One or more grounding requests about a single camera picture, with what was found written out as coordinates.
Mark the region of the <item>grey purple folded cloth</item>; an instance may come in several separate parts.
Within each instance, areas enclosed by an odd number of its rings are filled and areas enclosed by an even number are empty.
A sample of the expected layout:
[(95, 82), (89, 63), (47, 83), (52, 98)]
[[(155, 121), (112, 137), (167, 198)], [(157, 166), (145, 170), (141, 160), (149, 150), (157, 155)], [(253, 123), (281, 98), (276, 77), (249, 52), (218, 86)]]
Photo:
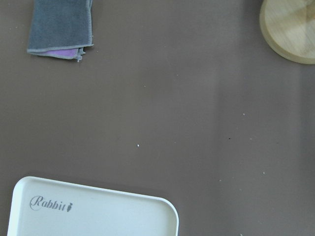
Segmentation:
[(93, 46), (91, 0), (35, 0), (27, 53), (80, 61)]

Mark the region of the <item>round wooden coaster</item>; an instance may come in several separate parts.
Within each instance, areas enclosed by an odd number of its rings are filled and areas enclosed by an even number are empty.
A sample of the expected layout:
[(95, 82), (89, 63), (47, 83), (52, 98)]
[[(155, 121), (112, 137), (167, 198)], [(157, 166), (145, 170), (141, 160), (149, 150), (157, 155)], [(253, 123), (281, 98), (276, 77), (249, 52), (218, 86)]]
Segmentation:
[(264, 0), (259, 23), (265, 41), (277, 54), (301, 64), (315, 63), (313, 0)]

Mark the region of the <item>white Rabbit tray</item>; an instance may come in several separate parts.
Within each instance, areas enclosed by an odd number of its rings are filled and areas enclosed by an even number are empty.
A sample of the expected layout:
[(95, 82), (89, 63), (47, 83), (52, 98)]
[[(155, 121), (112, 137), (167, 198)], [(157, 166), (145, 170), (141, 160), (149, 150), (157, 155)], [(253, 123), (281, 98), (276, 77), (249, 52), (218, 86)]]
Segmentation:
[(40, 177), (14, 189), (10, 236), (176, 236), (179, 216), (166, 199)]

